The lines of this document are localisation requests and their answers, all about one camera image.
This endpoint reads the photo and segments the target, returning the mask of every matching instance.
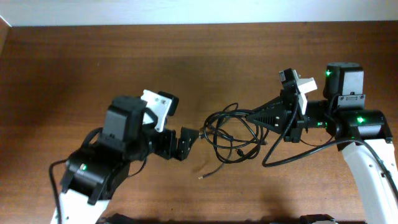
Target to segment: white bracket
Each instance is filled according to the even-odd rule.
[[[144,90],[144,94],[141,96],[141,99],[147,102],[147,108],[152,110],[157,116],[158,120],[155,130],[157,132],[162,132],[172,100],[149,90]],[[142,124],[151,124],[153,122],[154,120],[150,118],[148,114],[144,114]]]
[[[300,75],[297,74],[296,70],[293,70],[293,75],[296,79],[298,90],[300,91],[300,95],[298,96],[298,103],[301,108],[301,113],[305,115],[308,103],[305,94],[316,90],[318,87],[313,78],[300,78]]]
[[[105,211],[110,200],[98,200],[95,205],[87,203],[88,196],[69,189],[59,196],[63,224],[87,223],[95,224]],[[58,223],[57,209],[51,219],[51,224]]]

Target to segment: white plastic part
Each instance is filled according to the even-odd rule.
[[[141,96],[141,99],[147,102],[147,108],[151,109],[157,116],[158,120],[155,130],[157,132],[162,132],[164,129],[167,113],[169,112],[170,106],[172,104],[172,100],[149,90],[144,90],[144,94]],[[151,124],[153,122],[154,120],[150,118],[148,114],[144,114],[144,120],[142,121],[142,124]]]
[[[394,183],[398,184],[397,163],[394,157],[394,145],[384,139],[365,140],[391,172]],[[397,223],[397,201],[391,187],[375,158],[365,146],[351,143],[343,150],[361,195],[366,221],[369,224]]]
[[[307,110],[308,103],[305,94],[316,90],[318,87],[313,78],[299,78],[296,70],[293,70],[293,74],[294,78],[296,79],[298,90],[300,91],[300,95],[298,96],[298,103],[301,108],[301,113],[304,115],[305,111]]]
[[[67,193],[60,194],[60,205],[63,224],[95,224],[105,211],[110,200],[99,200],[95,205],[87,203],[88,197],[69,189]],[[51,224],[57,224],[57,209],[51,219]]]

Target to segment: green light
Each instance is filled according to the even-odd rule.
[[[358,118],[356,118],[356,120],[357,120],[359,123],[362,123],[362,122],[365,121],[365,119],[363,119],[362,117],[358,117]]]

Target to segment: white wall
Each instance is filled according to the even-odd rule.
[[[398,0],[0,0],[12,26],[398,20]]]

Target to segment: wooden table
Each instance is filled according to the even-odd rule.
[[[328,62],[364,67],[366,107],[387,116],[398,136],[398,23],[328,22],[184,26],[16,27],[0,60],[0,223],[49,223],[53,202],[48,166],[66,158],[103,125],[117,95],[143,89],[180,98],[167,127],[199,128],[227,104],[255,108],[279,94],[278,71],[314,77],[322,99]],[[229,130],[248,136],[238,122]],[[270,134],[269,143],[277,138]],[[302,138],[328,139],[322,130]],[[252,161],[225,166],[205,141],[188,159],[151,155],[147,167],[116,191],[105,215],[160,220],[273,220],[327,213],[363,220],[354,179],[332,147],[291,164],[265,169],[270,145]],[[271,160],[308,150],[282,143]],[[135,162],[131,172],[141,164]],[[57,181],[64,168],[56,168]]]

